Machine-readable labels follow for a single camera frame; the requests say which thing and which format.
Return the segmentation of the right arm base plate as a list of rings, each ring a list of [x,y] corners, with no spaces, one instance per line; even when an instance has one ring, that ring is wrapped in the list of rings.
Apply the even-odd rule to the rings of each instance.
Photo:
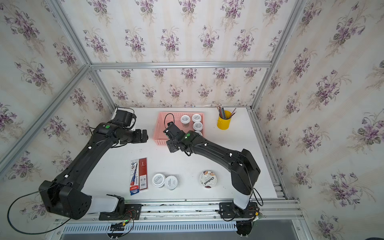
[[[219,203],[219,214],[224,220],[252,219],[259,215],[259,211],[260,208],[255,202],[249,202],[244,210],[236,206],[234,202]]]

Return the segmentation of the yogurt bottle front row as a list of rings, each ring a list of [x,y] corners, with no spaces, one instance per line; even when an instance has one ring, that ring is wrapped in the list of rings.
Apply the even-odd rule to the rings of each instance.
[[[152,184],[156,188],[162,188],[165,185],[166,177],[164,174],[157,173],[152,178]]]
[[[175,176],[168,176],[165,179],[165,188],[168,190],[174,190],[178,186],[178,179]]]

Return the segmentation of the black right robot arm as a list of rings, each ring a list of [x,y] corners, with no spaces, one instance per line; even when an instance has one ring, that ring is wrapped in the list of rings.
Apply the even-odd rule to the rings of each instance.
[[[247,208],[261,173],[250,151],[243,149],[239,152],[222,147],[193,131],[165,130],[164,134],[168,137],[166,144],[171,153],[182,151],[188,156],[200,155],[227,169],[231,174],[232,186],[237,191],[234,205],[242,210]]]

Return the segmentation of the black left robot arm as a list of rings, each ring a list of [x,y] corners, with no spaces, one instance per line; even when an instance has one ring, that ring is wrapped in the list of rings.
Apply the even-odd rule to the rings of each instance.
[[[100,123],[77,157],[53,181],[39,186],[47,212],[74,220],[89,214],[93,197],[82,192],[87,178],[103,155],[117,144],[148,141],[147,130],[129,130],[112,123]]]

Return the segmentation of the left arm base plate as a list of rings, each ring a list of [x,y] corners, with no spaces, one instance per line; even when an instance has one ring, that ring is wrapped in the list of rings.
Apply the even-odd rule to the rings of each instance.
[[[115,210],[111,213],[102,212],[99,215],[99,221],[117,221],[117,220],[138,220],[142,210],[142,204],[126,204],[125,199],[117,195],[107,195],[118,200]]]

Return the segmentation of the pink plastic basket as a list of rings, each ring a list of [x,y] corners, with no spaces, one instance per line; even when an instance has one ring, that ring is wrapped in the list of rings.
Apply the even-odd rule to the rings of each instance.
[[[166,130],[179,129],[185,134],[197,131],[198,134],[204,136],[205,116],[202,112],[160,112],[158,114],[155,132],[153,136],[154,142],[158,146],[166,146],[169,140]]]

